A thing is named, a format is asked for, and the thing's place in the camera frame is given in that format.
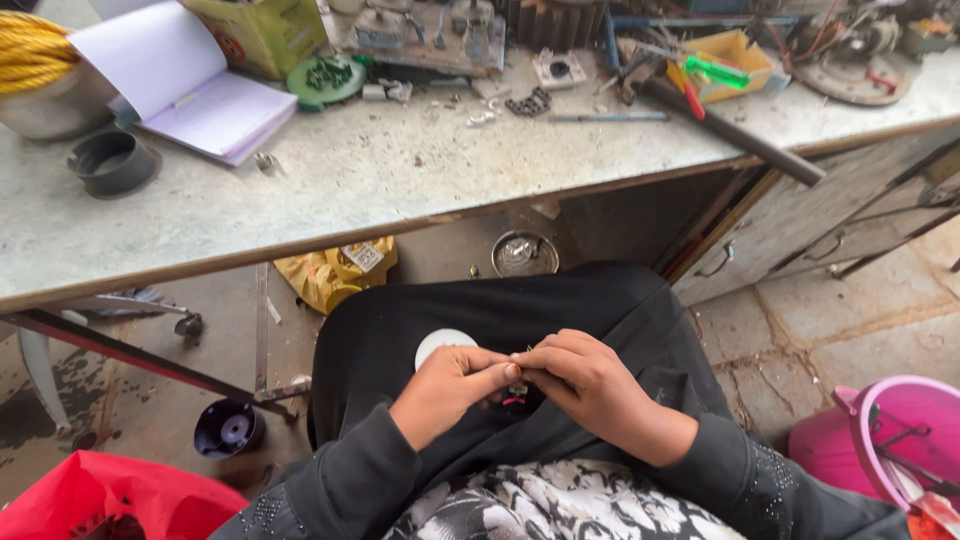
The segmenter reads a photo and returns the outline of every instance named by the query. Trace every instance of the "black sleeve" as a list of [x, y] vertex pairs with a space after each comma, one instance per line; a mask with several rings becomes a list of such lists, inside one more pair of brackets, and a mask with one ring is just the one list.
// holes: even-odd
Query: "black sleeve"
[[209, 540], [363, 540], [399, 516], [420, 466], [387, 407], [379, 405]]
[[898, 507], [820, 482], [730, 420], [702, 414], [698, 421], [684, 459], [643, 473], [749, 540], [910, 539]]

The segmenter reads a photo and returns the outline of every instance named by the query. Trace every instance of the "drawer handle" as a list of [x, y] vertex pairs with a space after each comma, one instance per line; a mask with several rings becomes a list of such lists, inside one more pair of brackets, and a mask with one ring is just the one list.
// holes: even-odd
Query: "drawer handle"
[[829, 256], [832, 255], [835, 251], [837, 251], [838, 249], [840, 249], [841, 247], [843, 247], [844, 240], [846, 240], [846, 238], [844, 237], [844, 234], [843, 234], [843, 233], [838, 234], [838, 235], [836, 236], [836, 239], [837, 239], [836, 245], [833, 246], [828, 252], [824, 253], [823, 255], [819, 255], [819, 256], [817, 256], [817, 257], [814, 257], [814, 256], [812, 256], [812, 255], [810, 255], [810, 254], [807, 254], [807, 255], [804, 255], [804, 258], [807, 259], [807, 260], [820, 260], [821, 258], [827, 258], [827, 257], [829, 257]]
[[724, 251], [727, 252], [727, 256], [724, 257], [723, 262], [720, 263], [720, 266], [717, 266], [716, 270], [709, 273], [705, 273], [703, 271], [697, 270], [696, 272], [693, 273], [693, 275], [697, 276], [698, 278], [709, 278], [713, 274], [716, 274], [717, 272], [723, 270], [723, 267], [727, 266], [727, 263], [733, 260], [733, 243], [735, 241], [736, 240], [731, 240], [727, 242], [727, 245], [723, 247]]

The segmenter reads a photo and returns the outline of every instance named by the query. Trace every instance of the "dirty table surface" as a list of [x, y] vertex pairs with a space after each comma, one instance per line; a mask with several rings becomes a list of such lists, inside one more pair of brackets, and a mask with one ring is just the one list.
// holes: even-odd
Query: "dirty table surface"
[[[590, 81], [554, 92], [554, 112], [592, 112], [595, 103], [628, 110], [612, 91], [592, 95], [602, 83], [599, 54], [578, 53]], [[508, 51], [503, 80], [515, 98], [536, 86], [532, 58]], [[781, 147], [824, 152], [960, 120], [958, 65], [956, 48], [930, 55], [909, 95], [886, 108], [826, 100], [800, 85], [709, 107]], [[485, 110], [469, 88], [430, 87], [405, 106], [353, 101], [298, 113], [261, 148], [278, 160], [272, 174], [253, 160], [227, 168], [136, 131], [162, 155], [162, 170], [111, 201], [89, 197], [67, 170], [76, 141], [34, 142], [0, 126], [0, 311], [306, 253], [518, 201], [756, 162], [679, 115], [580, 124], [504, 110], [468, 128]], [[629, 110], [660, 107], [641, 98]]]

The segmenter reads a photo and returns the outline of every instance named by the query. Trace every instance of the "yellow rope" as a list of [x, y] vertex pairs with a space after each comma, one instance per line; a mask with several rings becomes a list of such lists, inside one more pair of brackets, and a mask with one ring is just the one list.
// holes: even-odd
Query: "yellow rope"
[[0, 96], [49, 85], [77, 63], [60, 25], [29, 13], [0, 10]]

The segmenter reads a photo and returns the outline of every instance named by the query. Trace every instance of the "open notebook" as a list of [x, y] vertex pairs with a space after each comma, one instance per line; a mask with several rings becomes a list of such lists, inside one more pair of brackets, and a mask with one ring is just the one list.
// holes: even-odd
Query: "open notebook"
[[200, 19], [174, 0], [71, 34], [139, 125], [237, 165], [297, 109], [297, 96], [227, 72]]

